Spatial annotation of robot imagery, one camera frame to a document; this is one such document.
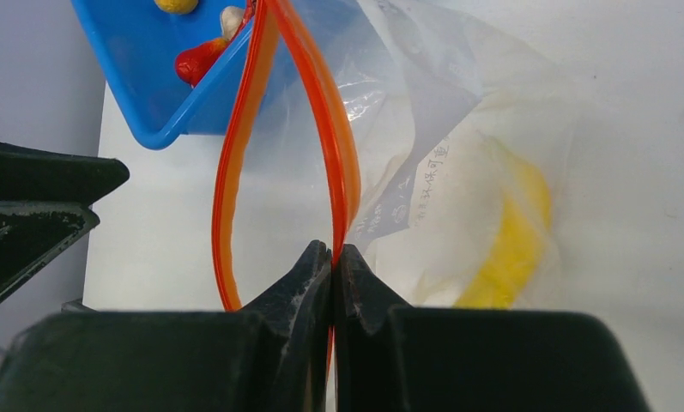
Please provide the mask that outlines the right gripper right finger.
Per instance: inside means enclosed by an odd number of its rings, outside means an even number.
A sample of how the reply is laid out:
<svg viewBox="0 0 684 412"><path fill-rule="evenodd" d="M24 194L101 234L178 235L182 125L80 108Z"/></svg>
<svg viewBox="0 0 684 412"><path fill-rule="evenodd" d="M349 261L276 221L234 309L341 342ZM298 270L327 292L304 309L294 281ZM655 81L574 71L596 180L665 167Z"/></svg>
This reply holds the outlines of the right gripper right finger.
<svg viewBox="0 0 684 412"><path fill-rule="evenodd" d="M646 411L606 325L577 312L411 306L346 245L334 273L341 411Z"/></svg>

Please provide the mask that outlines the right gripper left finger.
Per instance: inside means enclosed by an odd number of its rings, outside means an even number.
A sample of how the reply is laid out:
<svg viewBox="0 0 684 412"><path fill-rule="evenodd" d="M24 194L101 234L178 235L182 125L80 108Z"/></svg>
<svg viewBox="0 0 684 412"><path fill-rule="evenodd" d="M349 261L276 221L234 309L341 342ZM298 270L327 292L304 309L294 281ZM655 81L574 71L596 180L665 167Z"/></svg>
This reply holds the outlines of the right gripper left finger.
<svg viewBox="0 0 684 412"><path fill-rule="evenodd" d="M0 411L321 411L330 252L318 240L236 312L66 312L0 367Z"/></svg>

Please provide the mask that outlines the yellow toy banana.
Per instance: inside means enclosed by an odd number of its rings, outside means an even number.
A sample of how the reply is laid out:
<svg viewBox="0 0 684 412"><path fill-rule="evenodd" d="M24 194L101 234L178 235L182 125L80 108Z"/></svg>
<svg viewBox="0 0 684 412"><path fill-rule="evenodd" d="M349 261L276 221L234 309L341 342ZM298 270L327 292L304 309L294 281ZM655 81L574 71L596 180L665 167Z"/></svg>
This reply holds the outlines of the yellow toy banana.
<svg viewBox="0 0 684 412"><path fill-rule="evenodd" d="M552 227L553 197L541 169L500 142L493 153L510 172L501 189L502 210L489 253L453 306L510 308L538 270Z"/></svg>

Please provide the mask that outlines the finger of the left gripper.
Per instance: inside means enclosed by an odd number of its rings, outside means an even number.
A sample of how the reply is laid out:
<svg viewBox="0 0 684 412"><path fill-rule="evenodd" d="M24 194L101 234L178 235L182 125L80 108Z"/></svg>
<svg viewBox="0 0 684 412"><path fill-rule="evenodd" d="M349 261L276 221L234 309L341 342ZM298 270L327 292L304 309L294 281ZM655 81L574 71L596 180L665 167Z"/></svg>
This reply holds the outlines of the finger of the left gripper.
<svg viewBox="0 0 684 412"><path fill-rule="evenodd" d="M117 159L59 154L0 142L0 201L91 205L130 178Z"/></svg>
<svg viewBox="0 0 684 412"><path fill-rule="evenodd" d="M0 202L0 304L99 224L79 203Z"/></svg>

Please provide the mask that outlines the clear zip bag orange zipper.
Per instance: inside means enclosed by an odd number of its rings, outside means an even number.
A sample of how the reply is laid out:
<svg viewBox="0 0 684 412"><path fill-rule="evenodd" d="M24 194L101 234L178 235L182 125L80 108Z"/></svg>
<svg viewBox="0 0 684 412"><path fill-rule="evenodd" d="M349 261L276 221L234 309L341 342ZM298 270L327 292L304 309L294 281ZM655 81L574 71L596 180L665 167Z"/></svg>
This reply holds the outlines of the clear zip bag orange zipper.
<svg viewBox="0 0 684 412"><path fill-rule="evenodd" d="M578 110L571 83L523 41L454 1L352 1L351 25L320 48L292 1L252 1L239 94L221 150L211 221L223 307L240 309L309 241L356 246L416 305L453 306L499 231L508 168L500 142L544 174L553 197ZM279 44L299 74L279 140L259 134ZM552 235L510 308L557 293Z"/></svg>

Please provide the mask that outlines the yellow-orange toy ball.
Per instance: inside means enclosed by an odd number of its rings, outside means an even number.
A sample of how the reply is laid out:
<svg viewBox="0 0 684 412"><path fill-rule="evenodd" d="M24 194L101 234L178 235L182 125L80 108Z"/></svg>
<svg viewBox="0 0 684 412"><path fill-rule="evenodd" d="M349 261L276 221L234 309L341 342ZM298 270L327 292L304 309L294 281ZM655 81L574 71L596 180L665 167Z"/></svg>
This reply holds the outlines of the yellow-orange toy ball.
<svg viewBox="0 0 684 412"><path fill-rule="evenodd" d="M154 0L161 11L171 15L187 15L195 10L198 0Z"/></svg>

